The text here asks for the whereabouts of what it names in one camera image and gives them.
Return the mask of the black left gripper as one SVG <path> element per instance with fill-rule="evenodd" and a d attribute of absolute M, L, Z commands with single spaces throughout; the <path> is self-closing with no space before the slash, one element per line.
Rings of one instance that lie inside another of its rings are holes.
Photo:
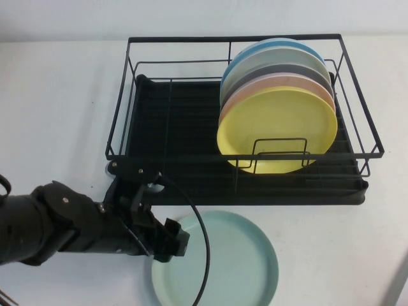
<path fill-rule="evenodd" d="M 98 209 L 101 231 L 92 240 L 92 252 L 152 255 L 161 263 L 185 255 L 190 234 L 172 219 L 167 219 L 163 226 L 150 206 L 124 201 L 118 205 L 98 203 Z"/>

